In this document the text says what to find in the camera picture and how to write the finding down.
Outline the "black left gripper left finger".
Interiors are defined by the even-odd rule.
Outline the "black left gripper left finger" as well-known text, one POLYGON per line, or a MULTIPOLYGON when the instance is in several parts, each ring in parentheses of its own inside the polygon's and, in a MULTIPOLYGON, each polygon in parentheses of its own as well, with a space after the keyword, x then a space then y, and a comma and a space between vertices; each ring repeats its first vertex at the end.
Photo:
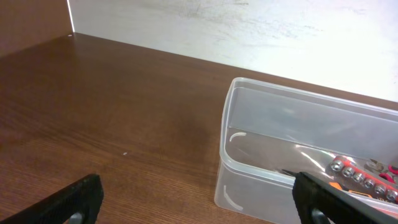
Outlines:
POLYGON ((98 174, 89 174, 4 219, 1 224, 95 224, 104 199, 98 174))

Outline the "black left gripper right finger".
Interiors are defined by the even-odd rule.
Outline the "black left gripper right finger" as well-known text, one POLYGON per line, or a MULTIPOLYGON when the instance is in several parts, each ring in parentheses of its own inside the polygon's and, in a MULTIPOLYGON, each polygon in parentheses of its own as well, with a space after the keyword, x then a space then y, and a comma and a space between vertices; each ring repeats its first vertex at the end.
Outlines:
POLYGON ((360 202, 315 176, 299 172, 292 189, 304 224, 397 224, 397 219, 360 202))

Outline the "orange socket bit holder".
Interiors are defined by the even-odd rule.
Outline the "orange socket bit holder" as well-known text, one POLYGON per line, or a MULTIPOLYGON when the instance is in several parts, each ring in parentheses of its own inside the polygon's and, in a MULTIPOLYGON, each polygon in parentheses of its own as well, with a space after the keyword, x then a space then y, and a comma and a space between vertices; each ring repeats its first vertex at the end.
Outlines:
POLYGON ((329 175, 333 178, 329 184, 339 190, 396 204, 397 184, 365 169, 366 163, 361 165, 347 156, 336 156, 328 166, 329 175))

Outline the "red handled cutting pliers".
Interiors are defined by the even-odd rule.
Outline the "red handled cutting pliers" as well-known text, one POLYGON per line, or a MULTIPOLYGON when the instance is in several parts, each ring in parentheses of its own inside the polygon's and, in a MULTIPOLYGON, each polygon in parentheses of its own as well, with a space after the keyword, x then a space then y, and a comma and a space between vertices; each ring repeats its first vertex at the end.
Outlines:
POLYGON ((367 161, 364 167, 379 177, 386 179, 393 184, 397 184, 397 167, 383 164, 374 159, 367 161))

